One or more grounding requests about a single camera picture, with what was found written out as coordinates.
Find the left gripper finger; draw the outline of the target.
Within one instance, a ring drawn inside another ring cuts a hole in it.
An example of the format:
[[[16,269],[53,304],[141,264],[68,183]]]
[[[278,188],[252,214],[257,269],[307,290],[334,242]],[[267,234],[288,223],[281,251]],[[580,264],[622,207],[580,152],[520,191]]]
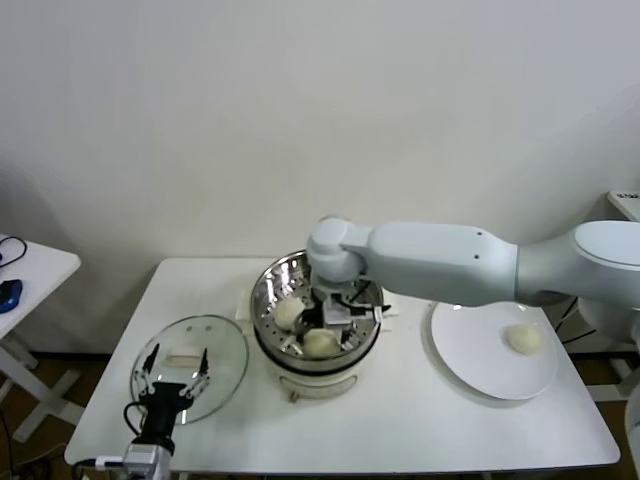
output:
[[[185,388],[183,395],[186,398],[195,400],[208,388],[209,384],[208,349],[205,348],[202,352],[198,370],[195,372],[191,383]]]
[[[134,387],[134,399],[142,399],[154,392],[152,369],[159,351],[160,344],[156,343],[153,349],[146,355],[140,365],[135,365],[132,371],[132,385]]]

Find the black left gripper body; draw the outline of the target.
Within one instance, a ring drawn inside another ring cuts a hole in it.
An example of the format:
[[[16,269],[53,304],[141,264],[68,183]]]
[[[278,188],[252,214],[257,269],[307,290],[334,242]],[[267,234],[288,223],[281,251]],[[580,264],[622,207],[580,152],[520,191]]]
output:
[[[141,396],[141,404],[146,411],[141,428],[141,438],[145,442],[159,443],[171,439],[176,418],[194,403],[190,393],[183,393],[186,387],[183,383],[154,382],[154,392]]]

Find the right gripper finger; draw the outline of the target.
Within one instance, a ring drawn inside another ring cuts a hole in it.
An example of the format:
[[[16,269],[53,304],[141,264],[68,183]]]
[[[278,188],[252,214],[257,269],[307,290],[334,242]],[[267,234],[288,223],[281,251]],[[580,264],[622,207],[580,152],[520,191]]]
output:
[[[304,336],[307,332],[307,329],[286,332],[279,345],[279,350],[292,356],[303,356]]]
[[[341,331],[339,335],[339,345],[341,351],[351,352],[358,350],[362,345],[362,338],[360,337],[360,331],[356,327],[349,327]]]

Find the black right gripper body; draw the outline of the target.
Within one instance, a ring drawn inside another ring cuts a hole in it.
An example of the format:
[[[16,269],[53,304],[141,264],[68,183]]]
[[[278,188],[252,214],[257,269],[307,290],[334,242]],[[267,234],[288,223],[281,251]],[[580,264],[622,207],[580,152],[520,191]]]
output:
[[[307,333],[312,329],[324,327],[323,303],[316,302],[311,308],[305,309],[300,316],[301,331]]]

